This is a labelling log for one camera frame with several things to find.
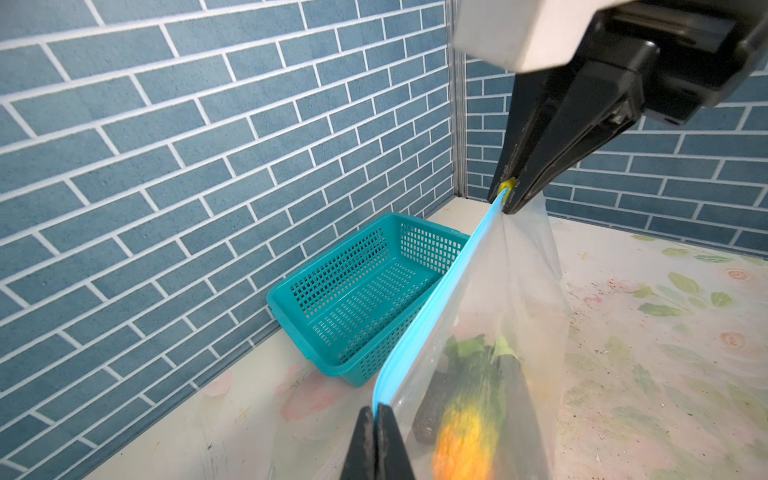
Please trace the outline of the teal plastic basket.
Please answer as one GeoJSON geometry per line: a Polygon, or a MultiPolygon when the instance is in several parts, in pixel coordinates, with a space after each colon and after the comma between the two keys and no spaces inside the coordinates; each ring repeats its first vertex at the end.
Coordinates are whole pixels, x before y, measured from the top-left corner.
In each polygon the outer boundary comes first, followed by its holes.
{"type": "Polygon", "coordinates": [[[267,303],[323,375],[361,387],[468,239],[418,217],[387,214],[272,288],[267,303]]]}

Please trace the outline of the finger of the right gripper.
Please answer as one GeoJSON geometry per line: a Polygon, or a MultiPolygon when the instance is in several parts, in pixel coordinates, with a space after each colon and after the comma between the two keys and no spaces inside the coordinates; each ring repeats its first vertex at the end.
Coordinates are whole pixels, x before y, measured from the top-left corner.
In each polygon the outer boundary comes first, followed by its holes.
{"type": "Polygon", "coordinates": [[[566,71],[515,75],[503,146],[488,193],[490,202],[508,181],[513,185],[505,204],[527,204],[543,190],[545,172],[570,142],[561,112],[569,87],[566,71]]]}

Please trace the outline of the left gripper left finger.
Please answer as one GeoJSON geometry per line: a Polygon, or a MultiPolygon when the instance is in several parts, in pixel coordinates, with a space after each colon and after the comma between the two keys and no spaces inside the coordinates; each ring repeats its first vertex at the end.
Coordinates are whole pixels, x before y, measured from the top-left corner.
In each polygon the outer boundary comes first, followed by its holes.
{"type": "Polygon", "coordinates": [[[370,406],[358,414],[340,480],[374,480],[376,477],[376,422],[370,406]]]}

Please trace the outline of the clear zip top bag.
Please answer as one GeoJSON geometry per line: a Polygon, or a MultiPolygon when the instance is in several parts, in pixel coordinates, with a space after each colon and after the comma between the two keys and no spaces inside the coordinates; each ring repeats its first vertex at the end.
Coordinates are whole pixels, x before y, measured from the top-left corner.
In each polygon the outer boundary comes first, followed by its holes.
{"type": "Polygon", "coordinates": [[[501,184],[324,479],[549,479],[570,309],[541,198],[501,184]]]}

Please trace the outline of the black toy eggplant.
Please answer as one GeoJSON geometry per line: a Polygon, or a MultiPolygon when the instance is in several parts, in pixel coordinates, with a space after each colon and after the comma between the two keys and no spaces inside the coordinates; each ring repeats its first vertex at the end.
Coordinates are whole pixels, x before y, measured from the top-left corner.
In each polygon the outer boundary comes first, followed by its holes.
{"type": "Polygon", "coordinates": [[[412,424],[416,442],[426,446],[436,443],[445,406],[458,383],[462,357],[477,345],[476,338],[461,342],[455,336],[449,338],[412,424]]]}

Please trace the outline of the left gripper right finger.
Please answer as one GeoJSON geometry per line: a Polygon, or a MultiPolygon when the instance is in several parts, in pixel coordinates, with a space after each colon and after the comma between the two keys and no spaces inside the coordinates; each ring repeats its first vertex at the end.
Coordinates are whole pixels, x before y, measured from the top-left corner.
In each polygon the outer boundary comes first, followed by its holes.
{"type": "Polygon", "coordinates": [[[394,412],[383,403],[376,410],[375,441],[376,480],[415,479],[394,412]]]}

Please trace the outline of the orange green toy cucumber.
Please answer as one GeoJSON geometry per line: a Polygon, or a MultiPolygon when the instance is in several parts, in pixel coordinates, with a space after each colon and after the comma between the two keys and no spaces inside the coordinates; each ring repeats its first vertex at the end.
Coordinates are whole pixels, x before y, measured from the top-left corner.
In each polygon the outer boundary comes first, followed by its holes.
{"type": "Polygon", "coordinates": [[[499,362],[489,351],[464,359],[459,384],[438,429],[431,469],[435,479],[492,479],[506,407],[499,362]]]}

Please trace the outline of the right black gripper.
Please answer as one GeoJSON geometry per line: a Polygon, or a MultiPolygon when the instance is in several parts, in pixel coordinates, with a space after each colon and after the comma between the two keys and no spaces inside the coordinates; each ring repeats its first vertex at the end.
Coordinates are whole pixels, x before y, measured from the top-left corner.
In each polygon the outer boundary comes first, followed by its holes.
{"type": "Polygon", "coordinates": [[[515,78],[510,128],[570,134],[544,187],[643,115],[682,125],[727,98],[767,50],[767,4],[631,1],[598,10],[577,40],[567,62],[515,78]]]}

